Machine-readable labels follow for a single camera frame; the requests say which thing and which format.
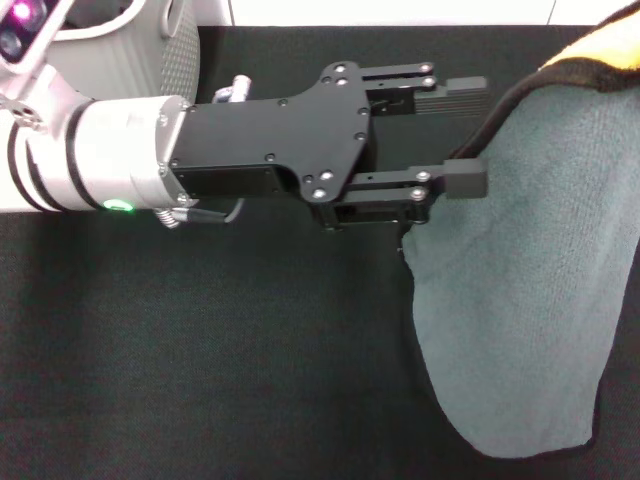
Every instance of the green indicator light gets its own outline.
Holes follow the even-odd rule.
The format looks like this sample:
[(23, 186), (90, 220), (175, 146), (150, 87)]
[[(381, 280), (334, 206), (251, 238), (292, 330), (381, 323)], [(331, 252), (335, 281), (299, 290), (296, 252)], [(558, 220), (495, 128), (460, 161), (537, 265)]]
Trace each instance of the green indicator light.
[(104, 208), (108, 208), (109, 210), (117, 210), (120, 212), (132, 212), (134, 210), (133, 205), (123, 200), (107, 200), (103, 205)]

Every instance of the black table surface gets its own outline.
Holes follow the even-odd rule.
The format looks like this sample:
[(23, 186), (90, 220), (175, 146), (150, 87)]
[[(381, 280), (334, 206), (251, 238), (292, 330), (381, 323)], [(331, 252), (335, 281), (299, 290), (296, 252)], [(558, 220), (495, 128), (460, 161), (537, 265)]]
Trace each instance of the black table surface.
[[(495, 100), (585, 31), (206, 28), (199, 99), (239, 73), (252, 98), (295, 94), (353, 60), (485, 75)], [(381, 167), (437, 163), (479, 120), (381, 119)], [(286, 200), (251, 200), (224, 229), (169, 232), (148, 213), (0, 223), (3, 480), (640, 477), (637, 269), (594, 445), (500, 461), (431, 400), (392, 227), (324, 234)]]

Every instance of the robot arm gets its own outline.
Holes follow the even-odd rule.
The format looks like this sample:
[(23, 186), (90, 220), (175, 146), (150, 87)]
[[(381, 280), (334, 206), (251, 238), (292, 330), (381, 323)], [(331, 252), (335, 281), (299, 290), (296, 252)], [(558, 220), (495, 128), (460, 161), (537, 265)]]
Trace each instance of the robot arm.
[(487, 193), (477, 159), (376, 172), (373, 125), (385, 115), (477, 113), (484, 78), (439, 86), (428, 63), (338, 62), (288, 98), (245, 102), (250, 81), (239, 76), (210, 105), (95, 101), (44, 61), (72, 3), (0, 0), (0, 212), (151, 209), (173, 228), (232, 218), (195, 209), (201, 199), (288, 195), (336, 229), (424, 223), (442, 193)]

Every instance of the white wall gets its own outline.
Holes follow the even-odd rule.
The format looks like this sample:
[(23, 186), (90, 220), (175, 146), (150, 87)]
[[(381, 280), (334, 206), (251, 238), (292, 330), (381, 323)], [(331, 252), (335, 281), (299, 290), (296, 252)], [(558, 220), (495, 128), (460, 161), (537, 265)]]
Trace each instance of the white wall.
[(292, 26), (594, 25), (632, 0), (193, 1), (200, 25)]

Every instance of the camera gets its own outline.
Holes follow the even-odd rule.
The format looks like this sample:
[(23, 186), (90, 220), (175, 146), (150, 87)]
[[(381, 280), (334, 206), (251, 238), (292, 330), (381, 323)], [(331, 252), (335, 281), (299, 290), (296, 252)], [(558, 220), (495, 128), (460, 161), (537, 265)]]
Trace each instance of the camera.
[(31, 73), (74, 0), (0, 0), (0, 78)]

